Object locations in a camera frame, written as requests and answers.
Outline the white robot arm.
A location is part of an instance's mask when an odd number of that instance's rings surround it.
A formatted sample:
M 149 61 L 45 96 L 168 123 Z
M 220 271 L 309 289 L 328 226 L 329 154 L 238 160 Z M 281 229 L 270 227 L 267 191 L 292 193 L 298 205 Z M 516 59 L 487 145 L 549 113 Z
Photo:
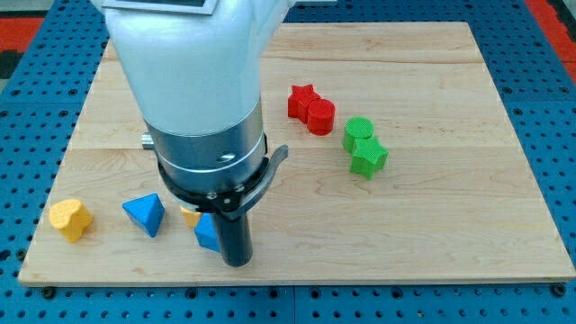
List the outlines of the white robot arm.
M 260 57 L 295 0 L 96 3 L 167 181 L 227 192 L 261 165 Z

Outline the yellow block behind arm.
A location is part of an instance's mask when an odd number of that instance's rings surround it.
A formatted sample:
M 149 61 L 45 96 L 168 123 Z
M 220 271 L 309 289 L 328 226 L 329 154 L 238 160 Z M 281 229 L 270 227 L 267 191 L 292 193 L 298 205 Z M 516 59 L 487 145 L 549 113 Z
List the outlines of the yellow block behind arm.
M 200 212 L 188 210 L 184 206 L 180 207 L 180 211 L 184 216 L 186 225 L 190 228 L 195 228 L 202 217 Z

